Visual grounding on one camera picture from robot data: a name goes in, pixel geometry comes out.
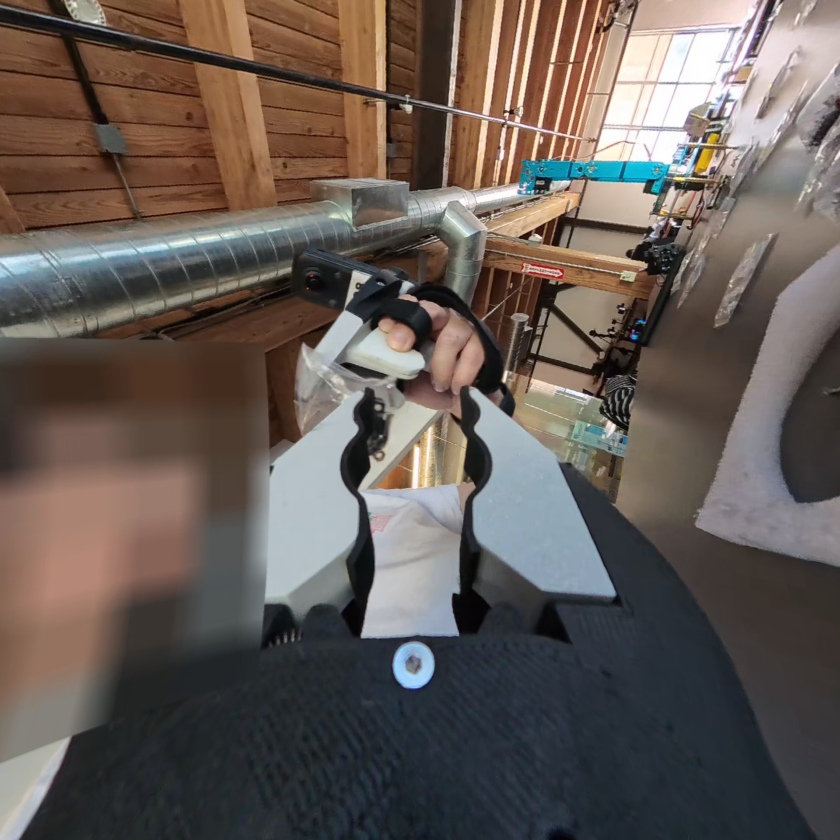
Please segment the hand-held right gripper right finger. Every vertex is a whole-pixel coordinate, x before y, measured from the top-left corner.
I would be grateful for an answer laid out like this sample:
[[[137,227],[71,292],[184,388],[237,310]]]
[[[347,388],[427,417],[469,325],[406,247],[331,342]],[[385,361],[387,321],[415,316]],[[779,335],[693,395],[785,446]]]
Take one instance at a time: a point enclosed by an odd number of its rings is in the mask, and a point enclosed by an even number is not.
[[[475,387],[460,396],[465,472],[458,593],[461,634],[511,606],[530,630],[551,605],[612,606],[617,591],[557,456]]]

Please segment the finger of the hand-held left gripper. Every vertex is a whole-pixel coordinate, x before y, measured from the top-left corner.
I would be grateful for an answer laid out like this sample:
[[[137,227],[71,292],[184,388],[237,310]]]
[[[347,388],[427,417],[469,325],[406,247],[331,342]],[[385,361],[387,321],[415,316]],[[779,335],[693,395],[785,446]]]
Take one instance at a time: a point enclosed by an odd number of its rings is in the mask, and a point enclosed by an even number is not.
[[[361,330],[361,319],[350,311],[342,311],[317,346],[317,353],[327,364],[343,364]]]
[[[384,409],[401,409],[405,404],[403,381],[390,375],[375,374],[360,378],[362,389],[372,389],[376,400]]]

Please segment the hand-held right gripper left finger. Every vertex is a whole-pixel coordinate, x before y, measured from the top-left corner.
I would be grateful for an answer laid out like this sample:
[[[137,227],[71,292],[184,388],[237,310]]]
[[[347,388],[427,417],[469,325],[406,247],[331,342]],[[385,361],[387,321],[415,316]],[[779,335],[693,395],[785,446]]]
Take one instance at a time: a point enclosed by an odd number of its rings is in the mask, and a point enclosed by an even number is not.
[[[373,390],[356,392],[273,465],[266,617],[285,613],[301,626],[312,608],[330,606],[361,635],[375,556],[360,485],[376,420]]]

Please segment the small clear zip bag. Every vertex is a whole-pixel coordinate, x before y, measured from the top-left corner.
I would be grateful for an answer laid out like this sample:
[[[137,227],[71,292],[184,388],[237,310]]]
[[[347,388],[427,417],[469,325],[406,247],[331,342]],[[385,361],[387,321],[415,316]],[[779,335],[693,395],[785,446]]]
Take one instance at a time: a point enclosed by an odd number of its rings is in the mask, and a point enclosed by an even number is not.
[[[361,377],[385,375],[360,367],[324,363],[315,349],[303,343],[299,350],[293,402],[301,436],[309,434],[326,417],[361,387]],[[399,409],[384,409],[374,398],[374,421],[367,439],[369,456],[378,462],[385,458],[385,447],[392,417]]]

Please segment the white foam square with hole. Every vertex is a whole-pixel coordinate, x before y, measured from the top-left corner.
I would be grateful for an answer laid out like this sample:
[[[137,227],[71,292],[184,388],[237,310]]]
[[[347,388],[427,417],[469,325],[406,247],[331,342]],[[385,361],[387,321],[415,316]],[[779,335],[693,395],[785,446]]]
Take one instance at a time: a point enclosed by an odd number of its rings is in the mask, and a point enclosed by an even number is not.
[[[838,497],[795,500],[781,468],[784,420],[838,331],[839,247],[779,295],[696,527],[750,548],[838,567]]]

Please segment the person's left hand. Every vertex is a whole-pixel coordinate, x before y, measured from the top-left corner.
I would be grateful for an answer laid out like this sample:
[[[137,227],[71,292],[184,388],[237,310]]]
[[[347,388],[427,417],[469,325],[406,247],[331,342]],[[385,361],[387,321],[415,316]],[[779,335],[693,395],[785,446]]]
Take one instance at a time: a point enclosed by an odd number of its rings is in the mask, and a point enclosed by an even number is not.
[[[485,361],[480,337],[473,326],[452,309],[431,301],[420,301],[419,305],[432,321],[434,351],[428,371],[404,384],[405,399],[460,418],[461,390],[474,383]]]

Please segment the person's white shirt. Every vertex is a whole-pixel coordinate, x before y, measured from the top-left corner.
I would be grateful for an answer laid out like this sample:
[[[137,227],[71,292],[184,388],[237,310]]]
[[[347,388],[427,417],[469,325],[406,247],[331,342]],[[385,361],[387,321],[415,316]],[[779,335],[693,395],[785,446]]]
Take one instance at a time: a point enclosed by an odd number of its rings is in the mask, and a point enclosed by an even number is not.
[[[363,637],[456,636],[464,505],[472,484],[362,492],[375,573]],[[20,838],[65,758],[68,738],[2,762],[2,838]]]

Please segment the black white striped cloth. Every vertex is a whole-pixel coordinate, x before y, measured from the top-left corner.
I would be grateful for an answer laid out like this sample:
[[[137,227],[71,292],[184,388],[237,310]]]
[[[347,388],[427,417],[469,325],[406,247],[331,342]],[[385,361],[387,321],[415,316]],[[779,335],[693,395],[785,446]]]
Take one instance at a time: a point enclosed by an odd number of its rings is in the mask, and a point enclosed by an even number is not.
[[[635,373],[618,374],[608,379],[603,388],[600,414],[625,433],[631,422],[636,384]]]

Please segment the long black ceiling pipe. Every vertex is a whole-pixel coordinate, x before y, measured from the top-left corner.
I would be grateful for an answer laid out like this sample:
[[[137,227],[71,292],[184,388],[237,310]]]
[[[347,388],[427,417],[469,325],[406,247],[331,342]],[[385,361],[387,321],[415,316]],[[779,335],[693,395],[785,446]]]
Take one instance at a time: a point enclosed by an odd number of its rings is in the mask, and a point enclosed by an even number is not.
[[[257,62],[253,59],[230,56],[209,49],[179,45],[166,40],[136,35],[108,26],[81,23],[71,17],[41,14],[6,3],[1,4],[1,24],[4,27],[17,28],[37,34],[69,37],[93,45],[106,46],[111,49],[158,56],[168,60],[191,62],[203,67],[241,71],[257,78],[285,82],[304,88],[340,92],[362,98],[364,102],[385,102],[389,107],[394,109],[421,109],[440,112],[452,117],[491,123],[503,128],[517,128],[520,131],[538,133],[564,140],[592,141],[592,138],[562,133],[526,122],[498,118],[486,113],[455,108],[443,103],[427,101],[408,95],[403,96],[351,82],[319,77],[297,70],[288,70],[264,62]]]

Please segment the black robot claw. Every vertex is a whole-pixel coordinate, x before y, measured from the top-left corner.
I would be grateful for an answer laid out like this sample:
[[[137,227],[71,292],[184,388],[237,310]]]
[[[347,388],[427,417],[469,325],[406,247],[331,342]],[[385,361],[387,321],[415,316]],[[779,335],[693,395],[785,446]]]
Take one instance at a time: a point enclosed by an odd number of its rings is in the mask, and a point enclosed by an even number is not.
[[[626,252],[631,260],[644,262],[645,272],[651,277],[666,277],[681,263],[685,255],[684,246],[676,243],[675,236],[646,238]]]

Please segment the scattered clear screw bags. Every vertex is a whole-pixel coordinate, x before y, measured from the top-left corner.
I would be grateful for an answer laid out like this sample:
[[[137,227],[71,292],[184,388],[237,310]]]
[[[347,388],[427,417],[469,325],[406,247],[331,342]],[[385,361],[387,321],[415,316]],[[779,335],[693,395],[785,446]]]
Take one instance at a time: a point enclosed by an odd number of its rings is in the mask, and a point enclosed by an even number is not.
[[[674,290],[680,308],[723,259],[713,327],[729,324],[785,239],[838,224],[838,2],[775,2],[731,114],[721,188]]]

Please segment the large bright window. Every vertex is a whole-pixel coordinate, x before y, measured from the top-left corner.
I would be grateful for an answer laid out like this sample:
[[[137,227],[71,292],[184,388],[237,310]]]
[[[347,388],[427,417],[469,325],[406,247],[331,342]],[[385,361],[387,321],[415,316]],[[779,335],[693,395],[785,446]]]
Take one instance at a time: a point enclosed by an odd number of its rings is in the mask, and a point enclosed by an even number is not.
[[[690,111],[713,100],[735,34],[718,26],[630,35],[595,158],[671,161]]]

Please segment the silver metal air duct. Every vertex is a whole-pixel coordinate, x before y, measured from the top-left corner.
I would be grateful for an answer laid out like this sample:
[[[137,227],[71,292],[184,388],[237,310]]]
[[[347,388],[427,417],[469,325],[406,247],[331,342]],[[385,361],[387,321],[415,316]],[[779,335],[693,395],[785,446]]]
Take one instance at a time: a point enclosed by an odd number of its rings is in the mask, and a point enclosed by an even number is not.
[[[446,283],[474,290],[478,216],[531,203],[518,184],[410,191],[373,178],[316,180],[309,203],[83,224],[2,236],[4,339],[86,338],[289,277],[310,248],[363,256],[441,238]]]

